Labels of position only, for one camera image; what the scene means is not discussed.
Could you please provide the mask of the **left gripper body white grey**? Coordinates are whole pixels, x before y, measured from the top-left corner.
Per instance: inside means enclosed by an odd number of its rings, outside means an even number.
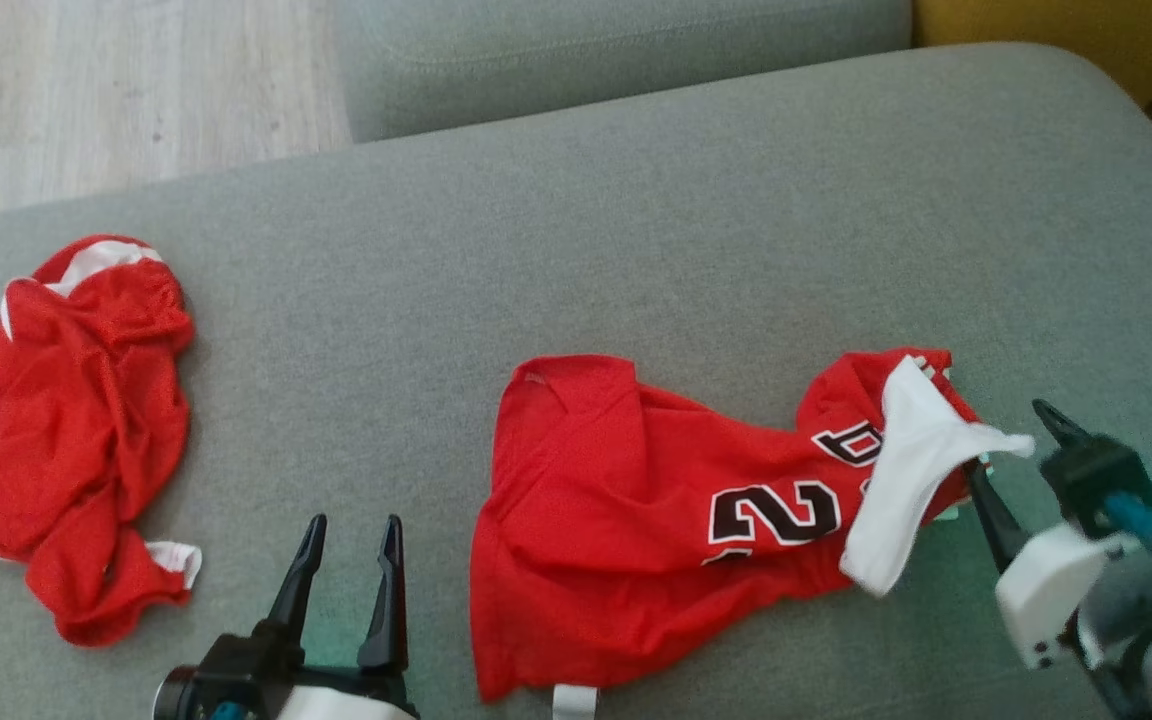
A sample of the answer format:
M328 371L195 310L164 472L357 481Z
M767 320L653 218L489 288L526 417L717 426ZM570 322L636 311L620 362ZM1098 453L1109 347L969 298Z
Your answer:
M204 659L174 667L157 688L154 719L416 719L408 698L403 626L367 632L355 667L310 666L287 626L219 635Z

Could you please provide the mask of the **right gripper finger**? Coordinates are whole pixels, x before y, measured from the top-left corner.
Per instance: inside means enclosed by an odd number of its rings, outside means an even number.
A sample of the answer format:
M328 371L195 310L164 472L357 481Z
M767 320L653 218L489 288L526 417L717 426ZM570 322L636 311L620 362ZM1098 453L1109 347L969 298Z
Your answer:
M1029 541L1029 533L1021 528L1020 521L1011 514L1010 507L996 493L990 480L990 462L973 462L970 470L967 486L972 497L975 514L978 516L980 529L996 571L1006 573L1011 562L1020 555L1025 543Z
M1111 536L1152 518L1152 480L1134 447L1089 432L1046 400L1036 400L1033 410L1058 444L1039 473L1066 520L1084 536Z

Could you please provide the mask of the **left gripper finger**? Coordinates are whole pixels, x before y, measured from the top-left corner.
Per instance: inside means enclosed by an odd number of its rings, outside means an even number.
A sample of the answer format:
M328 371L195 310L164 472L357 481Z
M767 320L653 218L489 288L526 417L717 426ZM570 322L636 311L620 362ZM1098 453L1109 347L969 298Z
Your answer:
M408 650L404 541L402 520L389 515L378 551L381 579L364 643L357 652L361 669L407 669Z
M314 515L308 523L306 532L280 585L266 623L282 634L285 642L301 646L305 629L308 600L310 600L314 575L323 561L326 539L326 515Z

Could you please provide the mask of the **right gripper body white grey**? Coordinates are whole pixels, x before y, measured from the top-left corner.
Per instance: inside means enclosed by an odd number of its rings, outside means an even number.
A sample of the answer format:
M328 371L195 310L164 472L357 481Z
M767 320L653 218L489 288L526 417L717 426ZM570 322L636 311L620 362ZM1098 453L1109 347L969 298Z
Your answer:
M996 605L1028 669L1062 653L1100 669L1152 626L1152 555L1126 532L1091 539L1056 525L1030 538L1007 566Z

